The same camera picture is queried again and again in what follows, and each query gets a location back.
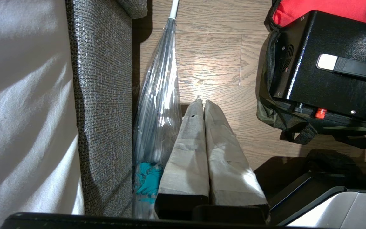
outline sofa cushion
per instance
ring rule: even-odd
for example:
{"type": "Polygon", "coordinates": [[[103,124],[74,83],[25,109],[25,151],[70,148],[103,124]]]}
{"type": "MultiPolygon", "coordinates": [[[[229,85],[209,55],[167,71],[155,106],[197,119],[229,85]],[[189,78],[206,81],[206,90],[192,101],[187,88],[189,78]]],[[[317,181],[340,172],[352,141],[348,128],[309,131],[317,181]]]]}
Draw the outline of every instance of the sofa cushion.
{"type": "Polygon", "coordinates": [[[131,216],[131,18],[114,0],[66,7],[85,213],[131,216]]]}

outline red switch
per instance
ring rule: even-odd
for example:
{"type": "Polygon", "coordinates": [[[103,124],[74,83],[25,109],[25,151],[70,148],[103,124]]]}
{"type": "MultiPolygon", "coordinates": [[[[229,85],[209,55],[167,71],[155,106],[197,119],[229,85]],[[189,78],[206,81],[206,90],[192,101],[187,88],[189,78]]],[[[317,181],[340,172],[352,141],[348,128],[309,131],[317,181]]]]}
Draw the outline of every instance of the red switch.
{"type": "Polygon", "coordinates": [[[315,117],[318,119],[324,119],[324,116],[326,116],[327,109],[319,108],[317,109],[317,112],[315,113],[315,117]]]}

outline umbrella shaft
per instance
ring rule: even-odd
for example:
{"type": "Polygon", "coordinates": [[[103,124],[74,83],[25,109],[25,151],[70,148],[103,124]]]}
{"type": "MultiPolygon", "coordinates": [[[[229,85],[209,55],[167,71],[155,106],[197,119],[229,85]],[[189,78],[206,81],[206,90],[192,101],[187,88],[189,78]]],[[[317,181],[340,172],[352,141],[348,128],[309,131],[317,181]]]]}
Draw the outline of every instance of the umbrella shaft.
{"type": "Polygon", "coordinates": [[[170,9],[170,15],[169,18],[176,20],[177,15],[177,6],[179,5],[179,0],[173,0],[172,8],[170,9]]]}

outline wooden floor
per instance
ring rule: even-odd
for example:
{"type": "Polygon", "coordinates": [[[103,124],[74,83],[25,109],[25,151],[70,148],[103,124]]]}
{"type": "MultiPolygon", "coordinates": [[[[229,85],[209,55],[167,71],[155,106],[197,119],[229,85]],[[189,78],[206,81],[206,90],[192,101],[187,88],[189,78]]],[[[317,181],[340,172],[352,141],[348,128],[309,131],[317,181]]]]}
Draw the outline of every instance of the wooden floor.
{"type": "MultiPolygon", "coordinates": [[[[139,88],[169,15],[172,0],[149,1],[149,15],[134,20],[134,84],[139,88]]],[[[347,154],[366,172],[366,151],[317,136],[306,146],[279,140],[280,130],[256,118],[259,59],[269,34],[263,22],[271,0],[180,0],[176,52],[181,103],[197,96],[224,111],[263,187],[292,179],[311,149],[347,154]]]]}

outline clear plastic umbrella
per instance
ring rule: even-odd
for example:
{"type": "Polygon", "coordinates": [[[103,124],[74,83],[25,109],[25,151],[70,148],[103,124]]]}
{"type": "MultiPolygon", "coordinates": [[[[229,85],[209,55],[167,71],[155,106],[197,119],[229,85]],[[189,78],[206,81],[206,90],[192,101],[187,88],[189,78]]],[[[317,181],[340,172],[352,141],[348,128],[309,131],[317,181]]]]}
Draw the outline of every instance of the clear plastic umbrella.
{"type": "Polygon", "coordinates": [[[176,14],[173,0],[163,36],[140,92],[134,130],[135,218],[154,218],[154,201],[164,166],[181,124],[175,56],[176,14]]]}

